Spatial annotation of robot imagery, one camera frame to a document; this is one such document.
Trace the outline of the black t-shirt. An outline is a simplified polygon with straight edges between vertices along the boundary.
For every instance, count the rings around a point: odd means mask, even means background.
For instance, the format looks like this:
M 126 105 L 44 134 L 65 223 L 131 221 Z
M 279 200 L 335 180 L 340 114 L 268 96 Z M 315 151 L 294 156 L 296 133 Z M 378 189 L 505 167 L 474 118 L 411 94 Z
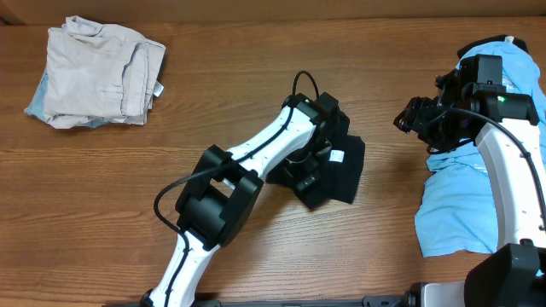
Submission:
M 332 144 L 332 149 L 321 159 L 322 177 L 303 196 L 294 193 L 310 210 L 316 210 L 327 200 L 351 204 L 355 199 L 363 171 L 365 143 L 361 137 L 348 134 L 349 125 L 350 119 L 340 113 L 339 121 L 322 141 Z M 283 186 L 280 170 L 284 160 L 266 176 L 267 183 Z

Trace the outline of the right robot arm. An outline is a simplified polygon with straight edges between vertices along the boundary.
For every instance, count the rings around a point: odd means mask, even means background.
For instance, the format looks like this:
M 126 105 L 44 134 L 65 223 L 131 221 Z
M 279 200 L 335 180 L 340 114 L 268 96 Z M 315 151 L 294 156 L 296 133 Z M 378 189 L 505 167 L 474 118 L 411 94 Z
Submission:
M 435 81 L 433 99 L 412 98 L 393 123 L 416 132 L 430 150 L 474 143 L 495 201 L 497 251 L 464 281 L 422 283 L 409 306 L 543 306 L 545 304 L 545 170 L 539 117 L 529 95 L 502 84 L 502 57 L 475 55 Z

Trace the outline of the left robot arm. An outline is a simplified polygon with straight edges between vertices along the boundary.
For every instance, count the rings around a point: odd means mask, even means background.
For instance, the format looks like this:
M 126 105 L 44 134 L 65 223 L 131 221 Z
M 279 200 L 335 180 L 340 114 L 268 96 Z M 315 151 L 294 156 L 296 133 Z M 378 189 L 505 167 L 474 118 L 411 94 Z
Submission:
M 177 244 L 160 284 L 139 304 L 190 306 L 212 255 L 241 231 L 266 179 L 297 195 L 317 187 L 339 121 L 339 103 L 330 94 L 314 101 L 292 94 L 257 135 L 228 150 L 210 146 L 191 175 L 163 188 L 154 213 L 176 233 Z

